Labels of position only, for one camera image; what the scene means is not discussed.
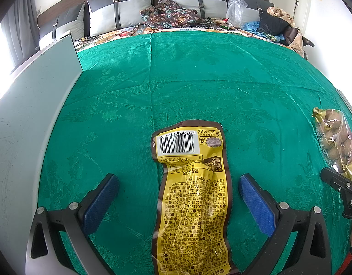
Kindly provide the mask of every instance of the red object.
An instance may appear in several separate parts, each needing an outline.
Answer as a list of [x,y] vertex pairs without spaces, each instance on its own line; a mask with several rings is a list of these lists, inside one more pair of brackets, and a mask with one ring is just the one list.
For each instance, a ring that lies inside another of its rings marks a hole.
[[340,275],[346,269],[346,267],[349,265],[351,260],[352,260],[352,255],[349,252],[348,255],[346,256],[345,260],[341,264],[340,268],[336,271],[335,275]]

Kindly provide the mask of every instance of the white board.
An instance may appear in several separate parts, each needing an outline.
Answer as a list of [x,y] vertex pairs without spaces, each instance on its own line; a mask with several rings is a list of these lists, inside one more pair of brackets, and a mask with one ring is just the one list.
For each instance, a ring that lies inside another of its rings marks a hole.
[[81,73],[68,35],[20,67],[0,99],[0,250],[18,275],[25,274],[27,241],[46,147],[56,118]]

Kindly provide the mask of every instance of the bag of nuts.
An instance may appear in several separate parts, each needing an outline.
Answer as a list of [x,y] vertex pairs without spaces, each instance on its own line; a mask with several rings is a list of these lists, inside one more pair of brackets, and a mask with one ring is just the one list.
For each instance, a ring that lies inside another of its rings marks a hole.
[[327,164],[352,181],[352,133],[338,110],[313,109],[316,133]]

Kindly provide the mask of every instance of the blue gripper pad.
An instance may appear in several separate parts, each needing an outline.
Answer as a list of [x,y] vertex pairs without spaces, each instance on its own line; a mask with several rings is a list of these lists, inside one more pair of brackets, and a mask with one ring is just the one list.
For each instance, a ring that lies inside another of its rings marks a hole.
[[108,174],[95,190],[84,197],[82,213],[82,231],[85,235],[93,234],[98,229],[109,206],[119,191],[119,179],[114,174]]
[[264,201],[258,188],[255,187],[248,176],[241,176],[239,183],[240,194],[254,217],[260,231],[271,237],[276,227],[276,217],[272,209]]

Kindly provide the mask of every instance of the barcode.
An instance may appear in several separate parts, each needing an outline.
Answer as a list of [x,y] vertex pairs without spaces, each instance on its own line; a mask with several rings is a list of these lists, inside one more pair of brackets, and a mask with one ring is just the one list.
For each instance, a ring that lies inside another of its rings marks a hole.
[[179,131],[167,136],[157,136],[157,150],[164,154],[198,154],[199,139],[195,131]]
[[161,154],[166,153],[194,153],[192,135],[173,135],[160,137]]

